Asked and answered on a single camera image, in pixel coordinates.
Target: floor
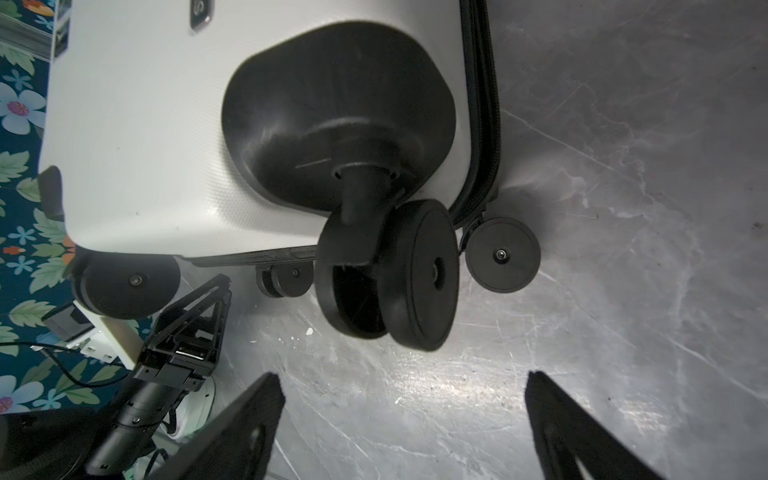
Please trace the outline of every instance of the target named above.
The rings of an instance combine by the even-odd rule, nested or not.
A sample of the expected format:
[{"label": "floor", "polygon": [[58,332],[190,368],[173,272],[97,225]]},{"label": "floor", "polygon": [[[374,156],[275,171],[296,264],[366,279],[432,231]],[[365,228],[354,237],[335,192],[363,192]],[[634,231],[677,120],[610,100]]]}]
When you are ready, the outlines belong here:
[{"label": "floor", "polygon": [[666,478],[768,467],[768,3],[489,0],[504,177],[538,235],[525,290],[462,265],[448,342],[341,336],[312,294],[233,279],[220,411],[266,371],[291,480],[541,478],[523,404],[549,373]]}]

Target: swivel caster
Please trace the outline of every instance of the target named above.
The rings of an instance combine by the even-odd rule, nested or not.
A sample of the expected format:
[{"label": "swivel caster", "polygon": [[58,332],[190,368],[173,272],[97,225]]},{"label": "swivel caster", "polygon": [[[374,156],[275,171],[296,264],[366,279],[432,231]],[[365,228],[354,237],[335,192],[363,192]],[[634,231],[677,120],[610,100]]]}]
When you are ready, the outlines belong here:
[{"label": "swivel caster", "polygon": [[[332,216],[326,229],[339,224]],[[458,249],[440,202],[413,201],[392,210],[368,265],[334,265],[325,257],[324,235],[326,230],[318,242],[315,289],[334,328],[366,339],[389,332],[396,342],[427,351],[445,342],[458,301]]]},{"label": "swivel caster", "polygon": [[541,248],[531,229],[511,218],[492,218],[469,234],[467,268],[487,290],[517,292],[536,276]]},{"label": "swivel caster", "polygon": [[270,298],[302,296],[310,289],[314,279],[312,262],[285,263],[256,271],[259,290]]},{"label": "swivel caster", "polygon": [[170,256],[89,252],[72,274],[72,293],[99,315],[139,319],[166,306],[180,278]]},{"label": "swivel caster", "polygon": [[389,215],[376,271],[384,324],[397,343],[433,351],[448,338],[458,302],[458,249],[436,200]]}]

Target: suitcase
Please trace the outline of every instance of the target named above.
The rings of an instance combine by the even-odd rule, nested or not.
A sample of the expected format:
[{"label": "suitcase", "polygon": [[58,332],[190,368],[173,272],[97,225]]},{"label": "suitcase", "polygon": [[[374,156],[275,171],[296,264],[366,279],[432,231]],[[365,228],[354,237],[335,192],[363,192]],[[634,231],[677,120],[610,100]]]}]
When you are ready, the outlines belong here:
[{"label": "suitcase", "polygon": [[538,270],[525,225],[482,215],[500,148],[484,0],[79,0],[54,42],[41,204],[96,313],[160,310],[176,256],[253,265],[273,297],[314,283],[339,331],[434,350],[462,251],[496,292]]}]

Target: black cable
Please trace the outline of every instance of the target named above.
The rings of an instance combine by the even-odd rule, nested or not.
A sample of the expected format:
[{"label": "black cable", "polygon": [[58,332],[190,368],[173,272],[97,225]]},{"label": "black cable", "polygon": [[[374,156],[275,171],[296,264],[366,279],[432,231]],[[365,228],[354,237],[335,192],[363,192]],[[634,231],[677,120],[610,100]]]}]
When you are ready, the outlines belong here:
[{"label": "black cable", "polygon": [[53,349],[53,350],[61,350],[62,352],[80,353],[80,350],[68,349],[63,346],[49,345],[47,343],[38,343],[38,342],[2,342],[0,343],[0,346],[41,346],[43,347],[43,350],[41,350],[41,352],[43,352],[43,355],[51,359],[54,365],[56,365],[61,370],[61,372],[64,373],[64,376],[66,376],[72,383],[74,383],[77,386],[84,386],[92,389],[97,389],[102,386],[114,385],[115,383],[120,382],[121,380],[124,380],[126,377],[128,377],[128,374],[126,373],[119,379],[110,380],[109,382],[83,383],[77,380],[75,377],[73,377],[72,374],[61,364],[61,362],[59,362],[58,359],[48,351],[48,349]]},{"label": "black cable", "polygon": [[177,421],[176,421],[176,407],[171,407],[171,409],[168,411],[168,420],[169,422],[163,421],[163,425],[165,425],[165,432],[168,435],[173,435],[176,433],[177,428]]},{"label": "black cable", "polygon": [[144,470],[144,478],[149,478],[149,474],[152,472],[152,467],[154,467],[154,463],[157,461],[158,455],[162,455],[163,460],[166,462],[168,461],[168,452],[166,452],[165,449],[155,450],[149,459],[149,463],[147,463],[147,469]]},{"label": "black cable", "polygon": [[0,346],[42,346],[49,349],[61,350],[62,352],[80,353],[77,349],[68,349],[65,346],[51,345],[50,343],[38,343],[38,342],[3,342]]},{"label": "black cable", "polygon": [[126,377],[128,377],[128,374],[126,373],[125,375],[123,375],[119,379],[110,380],[109,382],[103,382],[103,383],[84,383],[84,382],[81,382],[80,380],[76,379],[75,377],[73,377],[72,374],[61,364],[61,362],[59,362],[58,359],[52,353],[50,353],[48,351],[48,349],[44,348],[42,350],[42,352],[43,352],[43,355],[45,355],[49,359],[51,359],[51,361],[61,370],[62,373],[64,373],[64,376],[67,377],[70,382],[74,383],[77,386],[84,386],[84,387],[89,387],[89,388],[92,388],[92,389],[97,389],[97,388],[102,387],[102,386],[114,385],[115,383],[120,382],[122,380],[125,380]]}]

